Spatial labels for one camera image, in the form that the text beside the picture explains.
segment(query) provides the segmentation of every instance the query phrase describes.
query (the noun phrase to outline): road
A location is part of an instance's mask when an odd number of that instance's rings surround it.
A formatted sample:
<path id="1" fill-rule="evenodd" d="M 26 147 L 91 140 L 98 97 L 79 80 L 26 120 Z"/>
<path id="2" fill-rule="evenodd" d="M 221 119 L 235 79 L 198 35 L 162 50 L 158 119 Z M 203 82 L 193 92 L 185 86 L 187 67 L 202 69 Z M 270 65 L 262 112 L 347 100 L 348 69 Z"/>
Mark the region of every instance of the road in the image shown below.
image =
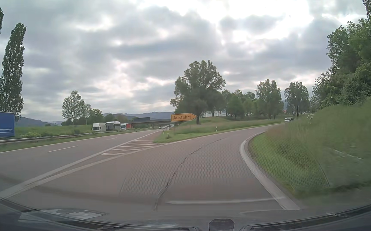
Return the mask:
<path id="1" fill-rule="evenodd" d="M 162 132 L 154 130 L 0 153 L 0 198 L 111 220 L 300 210 L 246 154 L 246 141 L 270 127 L 169 144 L 152 143 Z"/>

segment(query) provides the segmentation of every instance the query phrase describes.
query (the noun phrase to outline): white car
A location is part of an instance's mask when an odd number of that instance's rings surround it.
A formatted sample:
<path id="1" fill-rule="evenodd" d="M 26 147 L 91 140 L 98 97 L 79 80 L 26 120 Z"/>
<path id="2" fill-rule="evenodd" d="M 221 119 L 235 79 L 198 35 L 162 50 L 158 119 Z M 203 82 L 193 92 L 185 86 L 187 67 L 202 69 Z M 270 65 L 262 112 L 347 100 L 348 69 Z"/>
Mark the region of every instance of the white car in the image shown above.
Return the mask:
<path id="1" fill-rule="evenodd" d="M 290 123 L 290 122 L 293 121 L 293 120 L 294 120 L 294 118 L 292 118 L 292 117 L 287 117 L 287 118 L 285 118 L 284 123 Z"/>

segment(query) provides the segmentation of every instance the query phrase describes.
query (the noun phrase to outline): grass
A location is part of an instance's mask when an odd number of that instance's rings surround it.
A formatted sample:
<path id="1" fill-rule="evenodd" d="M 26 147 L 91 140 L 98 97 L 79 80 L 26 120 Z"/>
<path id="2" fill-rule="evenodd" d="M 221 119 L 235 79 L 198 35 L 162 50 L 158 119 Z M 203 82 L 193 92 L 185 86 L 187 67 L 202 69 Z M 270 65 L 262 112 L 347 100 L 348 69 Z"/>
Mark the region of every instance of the grass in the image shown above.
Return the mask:
<path id="1" fill-rule="evenodd" d="M 26 134 L 38 134 L 40 136 L 61 136 L 72 134 L 83 134 L 92 132 L 92 125 L 70 125 L 70 126 L 39 126 L 39 127 L 16 127 L 15 138 L 22 138 Z"/>
<path id="2" fill-rule="evenodd" d="M 299 197 L 371 185 L 371 100 L 271 128 L 250 141 L 249 151 Z"/>
<path id="3" fill-rule="evenodd" d="M 177 127 L 172 127 L 168 131 L 160 134 L 155 140 L 155 143 L 170 143 L 200 136 L 207 136 L 211 134 L 230 132 L 245 128 L 259 127 L 269 124 L 280 123 L 280 119 L 275 120 L 249 120 L 237 121 L 229 120 L 223 117 L 207 117 L 200 119 L 201 124 L 197 125 L 195 120 L 180 124 Z"/>
<path id="4" fill-rule="evenodd" d="M 93 133 L 89 135 L 83 135 L 83 136 L 72 137 L 72 138 L 63 138 L 63 139 L 53 138 L 50 140 L 31 141 L 31 142 L 23 142 L 23 143 L 17 143 L 17 144 L 5 144 L 5 145 L 0 145 L 0 152 L 13 151 L 17 149 L 31 148 L 31 147 L 37 147 L 37 146 L 43 146 L 43 145 L 49 145 L 49 144 L 58 144 L 58 143 L 64 143 L 64 142 L 69 142 L 69 141 L 90 139 L 90 138 L 95 138 L 95 137 L 126 134 L 126 133 L 131 133 L 131 132 L 138 132 L 138 131 L 142 131 L 142 129 L 126 130 L 123 132 L 120 131 L 120 132 L 108 132 L 108 133 Z"/>

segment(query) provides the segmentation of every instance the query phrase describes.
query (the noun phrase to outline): guardrail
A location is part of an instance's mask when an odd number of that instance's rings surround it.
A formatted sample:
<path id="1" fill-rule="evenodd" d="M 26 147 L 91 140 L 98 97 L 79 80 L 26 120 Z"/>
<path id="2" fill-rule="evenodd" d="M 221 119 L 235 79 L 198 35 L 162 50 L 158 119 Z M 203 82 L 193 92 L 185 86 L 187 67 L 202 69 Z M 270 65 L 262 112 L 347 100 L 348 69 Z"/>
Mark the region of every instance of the guardrail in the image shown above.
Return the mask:
<path id="1" fill-rule="evenodd" d="M 109 133 L 109 132 L 96 132 L 96 133 L 103 134 L 103 133 Z M 71 138 L 71 137 L 90 135 L 90 134 L 92 133 L 83 133 L 83 134 L 78 134 L 78 135 L 75 134 L 75 135 L 62 135 L 62 136 L 43 136 L 43 137 L 21 138 L 21 139 L 7 139 L 7 140 L 0 140 L 0 145 L 40 141 L 40 140 L 49 140 L 49 139 Z"/>

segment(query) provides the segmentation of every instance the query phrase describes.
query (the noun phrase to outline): overpass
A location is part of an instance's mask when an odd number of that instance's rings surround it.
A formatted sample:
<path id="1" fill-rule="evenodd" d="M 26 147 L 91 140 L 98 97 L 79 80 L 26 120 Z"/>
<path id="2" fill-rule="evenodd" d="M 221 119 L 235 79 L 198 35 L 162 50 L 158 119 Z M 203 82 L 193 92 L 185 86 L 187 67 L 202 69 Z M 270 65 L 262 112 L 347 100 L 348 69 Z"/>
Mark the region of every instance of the overpass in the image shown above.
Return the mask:
<path id="1" fill-rule="evenodd" d="M 155 124 L 169 124 L 169 123 L 174 123 L 174 122 L 171 122 L 171 118 L 152 120 L 150 117 L 145 117 L 145 118 L 134 118 L 133 121 L 131 121 L 131 125 L 133 128 L 135 128 L 136 124 L 152 124 L 154 126 Z"/>

